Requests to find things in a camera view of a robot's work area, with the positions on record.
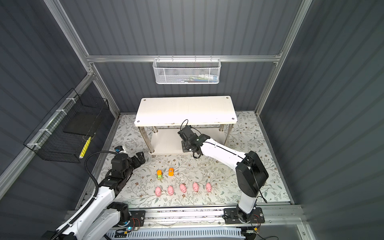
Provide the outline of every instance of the white mesh basket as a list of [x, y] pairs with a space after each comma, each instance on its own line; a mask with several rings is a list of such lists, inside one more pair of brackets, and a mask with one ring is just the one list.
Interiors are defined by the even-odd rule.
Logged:
[[153, 70], [158, 84], [217, 84], [221, 62], [169, 62], [155, 59]]

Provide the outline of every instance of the white table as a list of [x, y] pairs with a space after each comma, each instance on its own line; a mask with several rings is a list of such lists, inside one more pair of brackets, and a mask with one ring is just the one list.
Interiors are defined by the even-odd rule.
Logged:
[[[233, 125], [237, 122], [230, 96], [143, 98], [137, 111], [135, 126], [139, 128], [149, 148], [149, 154], [184, 154], [179, 128], [157, 129], [158, 126], [180, 126], [188, 119], [188, 125], [214, 125], [219, 128], [198, 128], [221, 144], [226, 144]], [[229, 124], [225, 134], [224, 125]], [[152, 127], [152, 139], [144, 127]]]

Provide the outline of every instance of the floral tablecloth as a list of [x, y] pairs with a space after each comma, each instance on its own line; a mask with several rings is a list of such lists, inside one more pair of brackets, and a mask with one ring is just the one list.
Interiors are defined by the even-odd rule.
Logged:
[[[290, 199], [254, 112], [242, 111], [236, 112], [236, 115], [238, 122], [233, 126], [227, 146], [242, 152], [255, 151], [269, 174], [266, 184], [261, 188], [263, 196], [269, 202], [289, 202]], [[135, 118], [136, 115], [122, 116], [111, 151], [119, 145], [125, 145], [130, 156], [143, 151], [146, 163], [134, 170], [131, 179], [115, 201], [128, 203], [130, 208], [236, 204], [239, 201], [241, 191], [237, 185], [236, 175], [219, 161], [206, 156], [201, 156], [199, 159], [194, 159], [191, 155], [150, 156], [138, 128], [134, 125]], [[152, 129], [148, 127], [147, 133], [151, 137]], [[112, 157], [112, 154], [107, 157], [99, 182], [111, 168]], [[170, 167], [174, 168], [172, 177], [168, 176]], [[163, 172], [162, 180], [157, 180], [157, 170]], [[192, 189], [194, 182], [199, 185], [198, 192]], [[212, 185], [211, 192], [205, 190], [207, 182]], [[180, 184], [187, 187], [186, 193], [181, 192]], [[162, 189], [160, 197], [155, 195], [155, 188], [158, 186]], [[172, 196], [167, 192], [169, 186], [174, 188]]]

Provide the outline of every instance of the yellow stick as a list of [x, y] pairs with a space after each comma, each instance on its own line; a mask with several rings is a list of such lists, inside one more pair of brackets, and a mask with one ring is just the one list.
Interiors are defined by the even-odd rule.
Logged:
[[87, 152], [88, 146], [91, 143], [91, 137], [88, 138], [88, 140], [85, 142], [83, 149], [81, 150], [79, 158], [82, 159]]

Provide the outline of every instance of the white tabletop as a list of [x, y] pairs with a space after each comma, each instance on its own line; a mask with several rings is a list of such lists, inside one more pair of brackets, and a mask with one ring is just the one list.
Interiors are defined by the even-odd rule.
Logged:
[[205, 96], [142, 98], [135, 125], [137, 127], [180, 126], [186, 119], [188, 119], [188, 125], [237, 122], [230, 96]]

